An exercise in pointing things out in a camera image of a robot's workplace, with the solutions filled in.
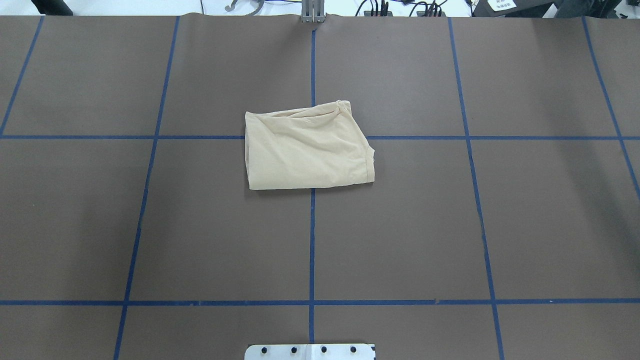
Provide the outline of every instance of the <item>cloth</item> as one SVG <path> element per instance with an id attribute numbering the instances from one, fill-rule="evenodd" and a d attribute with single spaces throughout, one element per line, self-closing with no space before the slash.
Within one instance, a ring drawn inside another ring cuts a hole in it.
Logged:
<path id="1" fill-rule="evenodd" d="M 267 114 L 247 112 L 249 189 L 330 188 L 374 181 L 373 152 L 349 101 Z"/>

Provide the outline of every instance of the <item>cream towel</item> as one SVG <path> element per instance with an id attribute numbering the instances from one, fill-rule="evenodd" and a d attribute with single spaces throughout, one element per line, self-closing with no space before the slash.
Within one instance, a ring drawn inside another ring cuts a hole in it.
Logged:
<path id="1" fill-rule="evenodd" d="M 247 112 L 244 118 L 244 161 L 251 190 L 374 181 L 374 150 L 348 101 L 267 114 Z"/>

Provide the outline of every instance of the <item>white metal plate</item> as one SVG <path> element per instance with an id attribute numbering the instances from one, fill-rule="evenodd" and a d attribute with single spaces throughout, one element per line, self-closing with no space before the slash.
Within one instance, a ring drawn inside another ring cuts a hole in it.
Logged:
<path id="1" fill-rule="evenodd" d="M 375 360 L 375 349 L 374 344 L 251 345 L 244 360 Z"/>

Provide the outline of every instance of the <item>gray table surface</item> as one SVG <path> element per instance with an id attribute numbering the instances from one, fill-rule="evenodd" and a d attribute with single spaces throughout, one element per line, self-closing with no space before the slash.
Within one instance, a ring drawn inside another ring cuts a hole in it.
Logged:
<path id="1" fill-rule="evenodd" d="M 0 34 L 1 359 L 640 358 L 640 22 L 0 17 Z M 336 99 L 375 183 L 249 190 L 244 112 Z"/>

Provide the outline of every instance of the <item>beige cloth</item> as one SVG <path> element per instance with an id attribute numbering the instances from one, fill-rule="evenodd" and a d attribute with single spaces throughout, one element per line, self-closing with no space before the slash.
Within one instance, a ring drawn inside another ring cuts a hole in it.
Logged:
<path id="1" fill-rule="evenodd" d="M 351 103 L 246 113 L 249 189 L 330 188 L 374 181 L 373 152 Z"/>

